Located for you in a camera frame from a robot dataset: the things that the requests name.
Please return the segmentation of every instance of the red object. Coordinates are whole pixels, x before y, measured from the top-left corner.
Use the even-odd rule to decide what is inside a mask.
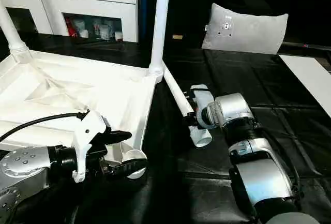
[[[67,28],[68,28],[68,33],[70,37],[78,37],[78,34],[76,32],[76,30],[73,28],[70,18],[66,17],[66,24],[67,24]]]

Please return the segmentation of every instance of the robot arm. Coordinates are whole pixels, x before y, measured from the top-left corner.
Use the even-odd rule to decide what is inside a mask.
[[[220,127],[229,147],[229,174],[238,207],[261,223],[318,223],[299,213],[297,188],[280,164],[241,94],[217,97],[205,85],[191,88],[202,128]]]
[[[7,223],[23,200],[51,187],[60,178],[79,183],[86,173],[128,176],[146,167],[145,159],[129,160],[115,167],[104,160],[106,144],[130,137],[129,132],[111,131],[99,113],[89,111],[74,132],[72,147],[25,147],[8,153],[0,161],[0,223]]]

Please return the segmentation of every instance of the metal screw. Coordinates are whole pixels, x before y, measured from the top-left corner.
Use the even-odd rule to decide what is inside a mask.
[[[228,23],[225,23],[225,24],[223,25],[223,27],[224,27],[225,30],[227,30],[227,29],[230,28],[230,25],[229,25]]]

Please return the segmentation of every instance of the white plastic tube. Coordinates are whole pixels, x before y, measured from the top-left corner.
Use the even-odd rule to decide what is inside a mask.
[[[4,32],[11,52],[21,52],[27,50],[27,46],[21,40],[5,6],[0,1],[0,26]]]
[[[166,34],[168,2],[169,0],[156,0],[152,57],[148,73],[157,77],[157,83],[161,82],[163,75],[162,57],[164,36]]]
[[[190,103],[187,101],[182,90],[179,88],[176,80],[171,75],[169,69],[163,63],[164,69],[164,79],[167,82],[167,85],[175,98],[175,101],[182,113],[183,116],[186,116],[188,113],[193,112],[193,108]],[[191,139],[196,147],[203,147],[208,145],[212,141],[212,136],[210,135],[207,129],[198,129],[196,126],[190,126]]]

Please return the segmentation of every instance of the black tablecloth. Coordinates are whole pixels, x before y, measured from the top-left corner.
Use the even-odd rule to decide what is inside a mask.
[[[32,50],[147,67],[148,46],[23,35]],[[1,55],[8,54],[0,38]],[[168,47],[164,61],[183,91],[206,84],[214,96],[240,92],[259,122],[285,147],[301,177],[303,212],[331,223],[331,119],[278,56]],[[143,151],[147,173],[137,181],[64,184],[49,190],[24,213],[25,222],[61,223],[240,223],[220,130],[196,148],[164,81],[155,88]]]

